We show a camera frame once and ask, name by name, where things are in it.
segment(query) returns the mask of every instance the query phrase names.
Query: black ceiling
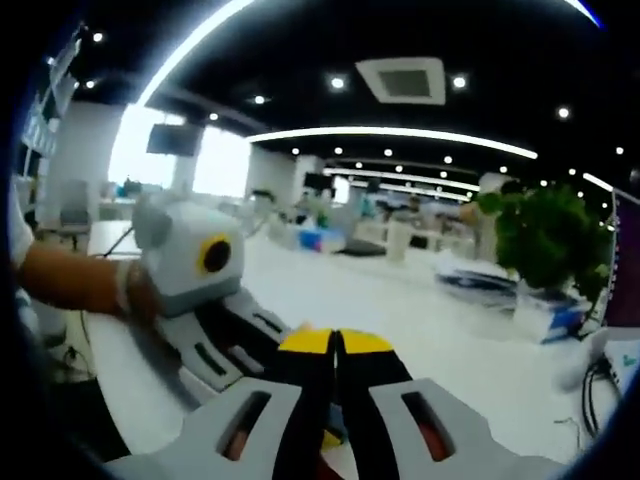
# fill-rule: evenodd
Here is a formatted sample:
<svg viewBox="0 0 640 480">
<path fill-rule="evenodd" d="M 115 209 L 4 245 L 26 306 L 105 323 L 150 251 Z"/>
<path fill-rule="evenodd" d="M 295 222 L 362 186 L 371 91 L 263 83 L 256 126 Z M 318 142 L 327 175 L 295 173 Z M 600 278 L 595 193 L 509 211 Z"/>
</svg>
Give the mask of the black ceiling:
<svg viewBox="0 0 640 480">
<path fill-rule="evenodd" d="M 94 2 L 89 32 L 73 71 L 95 79 L 78 98 L 133 102 L 166 57 L 226 0 Z M 324 158 L 384 158 L 532 179 L 568 177 L 569 168 L 626 185 L 640 156 L 640 61 L 633 12 L 612 0 L 587 0 L 597 28 L 563 0 L 256 0 L 223 24 L 172 73 L 173 92 L 152 104 L 193 121 L 211 111 L 243 134 L 316 126 L 397 126 L 457 132 L 535 150 L 527 160 L 487 148 L 404 137 L 309 137 L 266 148 L 299 148 Z M 444 106 L 379 103 L 354 64 L 375 58 L 441 58 Z M 468 88 L 453 91 L 462 73 Z M 346 88 L 331 91 L 332 75 Z M 252 99 L 267 99 L 256 105 Z M 571 109 L 560 121 L 559 106 Z M 625 154 L 616 155 L 617 146 Z"/>
</svg>

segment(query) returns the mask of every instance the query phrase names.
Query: potted plant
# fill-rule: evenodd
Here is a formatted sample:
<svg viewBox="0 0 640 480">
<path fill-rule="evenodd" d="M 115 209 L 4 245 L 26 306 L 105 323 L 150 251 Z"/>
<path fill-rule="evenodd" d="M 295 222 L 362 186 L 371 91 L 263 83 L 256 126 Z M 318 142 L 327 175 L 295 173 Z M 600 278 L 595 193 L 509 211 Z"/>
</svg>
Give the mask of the potted plant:
<svg viewBox="0 0 640 480">
<path fill-rule="evenodd" d="M 591 303 L 588 318 L 607 284 L 611 234 L 570 186 L 513 185 L 477 197 L 480 210 L 496 216 L 498 264 L 549 299 L 575 287 Z"/>
</svg>

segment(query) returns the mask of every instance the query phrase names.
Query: white wall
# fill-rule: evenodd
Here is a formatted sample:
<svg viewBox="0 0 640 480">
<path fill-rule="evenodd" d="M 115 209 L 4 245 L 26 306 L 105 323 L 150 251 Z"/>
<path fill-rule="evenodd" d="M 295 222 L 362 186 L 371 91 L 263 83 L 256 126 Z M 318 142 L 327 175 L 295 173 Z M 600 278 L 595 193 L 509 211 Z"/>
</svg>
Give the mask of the white wall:
<svg viewBox="0 0 640 480">
<path fill-rule="evenodd" d="M 278 203 L 290 203 L 295 169 L 296 163 L 290 156 L 251 145 L 247 195 L 253 189 L 267 189 L 276 195 Z"/>
<path fill-rule="evenodd" d="M 60 191 L 65 180 L 89 184 L 89 213 L 97 219 L 102 182 L 107 180 L 111 149 L 120 127 L 124 106 L 72 102 L 60 123 L 56 152 L 46 181 L 44 219 L 57 218 Z"/>
</svg>

